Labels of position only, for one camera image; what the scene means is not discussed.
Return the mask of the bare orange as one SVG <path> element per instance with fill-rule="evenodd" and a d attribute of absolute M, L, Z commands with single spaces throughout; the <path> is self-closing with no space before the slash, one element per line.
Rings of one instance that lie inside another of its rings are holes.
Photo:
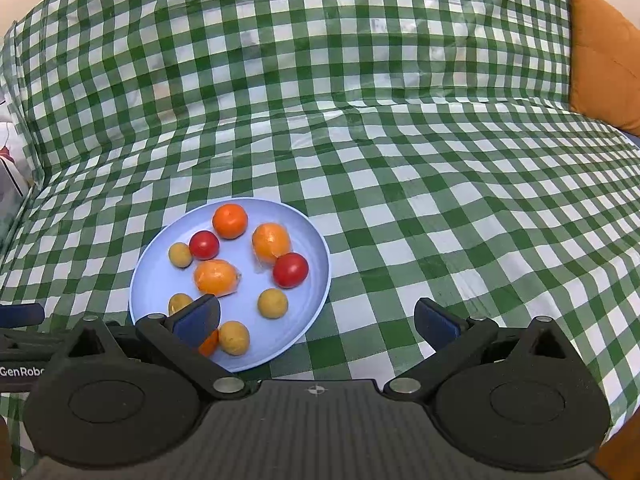
<path fill-rule="evenodd" d="M 245 233 L 248 215 L 239 204 L 223 204 L 216 209 L 212 223 L 219 237 L 224 240 L 235 240 Z"/>
<path fill-rule="evenodd" d="M 198 353 L 201 356 L 210 358 L 218 347 L 218 330 L 213 330 L 205 340 L 198 346 Z"/>

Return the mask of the yellow lemon bottom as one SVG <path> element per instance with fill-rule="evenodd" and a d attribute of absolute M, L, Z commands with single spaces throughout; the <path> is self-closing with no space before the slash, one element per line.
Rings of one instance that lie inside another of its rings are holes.
<path fill-rule="evenodd" d="M 238 321 L 228 321 L 218 330 L 219 345 L 229 356 L 242 356 L 250 348 L 250 332 Z"/>

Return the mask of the small yellow lemon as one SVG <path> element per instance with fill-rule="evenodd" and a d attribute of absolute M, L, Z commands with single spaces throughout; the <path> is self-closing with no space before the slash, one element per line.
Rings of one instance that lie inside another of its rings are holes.
<path fill-rule="evenodd" d="M 189 246 L 181 242 L 169 247 L 168 258 L 170 263 L 178 269 L 186 269 L 193 261 Z"/>

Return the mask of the red tomato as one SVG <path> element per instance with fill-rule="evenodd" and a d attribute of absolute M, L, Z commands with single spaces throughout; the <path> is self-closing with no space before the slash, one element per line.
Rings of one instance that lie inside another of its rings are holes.
<path fill-rule="evenodd" d="M 306 280 L 308 272 L 307 260 L 297 252 L 288 252 L 277 258 L 272 268 L 272 278 L 282 288 L 293 288 Z"/>
<path fill-rule="evenodd" d="M 205 261 L 218 256 L 220 243 L 213 232 L 201 230 L 191 236 L 189 250 L 194 259 Z"/>

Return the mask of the yellow lemon top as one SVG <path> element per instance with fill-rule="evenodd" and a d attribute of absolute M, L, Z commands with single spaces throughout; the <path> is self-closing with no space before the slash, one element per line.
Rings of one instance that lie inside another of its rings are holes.
<path fill-rule="evenodd" d="M 264 318 L 282 318 L 288 312 L 288 297 L 280 289 L 268 288 L 259 295 L 257 309 Z"/>

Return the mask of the red tomato top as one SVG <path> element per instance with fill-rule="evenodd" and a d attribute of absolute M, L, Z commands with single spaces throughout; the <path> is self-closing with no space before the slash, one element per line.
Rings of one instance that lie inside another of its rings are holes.
<path fill-rule="evenodd" d="M 272 278 L 282 288 L 293 288 L 306 280 L 308 272 L 307 260 L 297 252 L 288 252 L 277 258 L 272 268 Z"/>

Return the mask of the white patterned pillow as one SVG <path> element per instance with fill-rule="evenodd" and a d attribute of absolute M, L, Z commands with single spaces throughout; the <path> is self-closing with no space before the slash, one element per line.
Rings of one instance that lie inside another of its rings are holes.
<path fill-rule="evenodd" d="M 4 247 L 9 243 L 18 215 L 34 185 L 32 164 L 26 155 L 26 143 L 18 134 L 5 96 L 1 96 L 0 145 L 0 228 L 1 247 Z"/>

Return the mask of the green white checkered cloth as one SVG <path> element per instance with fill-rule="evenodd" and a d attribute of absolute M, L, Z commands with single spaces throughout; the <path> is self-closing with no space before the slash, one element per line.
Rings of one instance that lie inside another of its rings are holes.
<path fill-rule="evenodd" d="M 43 307 L 10 330 L 70 332 L 2 392 L 28 478 L 601 477 L 639 406 L 639 148 L 570 109 L 570 0 L 42 0 L 1 91 L 35 177 L 1 304 Z M 266 222 L 302 284 L 255 269 Z M 136 332 L 208 295 L 168 258 L 201 230 L 241 273 L 217 330 L 250 348 L 210 359 L 244 393 Z M 384 393 L 435 352 L 421 298 L 497 338 L 433 393 Z"/>

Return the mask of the orange cushion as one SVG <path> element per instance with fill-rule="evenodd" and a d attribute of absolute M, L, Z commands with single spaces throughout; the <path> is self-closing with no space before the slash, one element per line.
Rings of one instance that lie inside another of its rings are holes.
<path fill-rule="evenodd" d="M 570 109 L 639 134 L 639 29 L 605 0 L 570 0 Z"/>

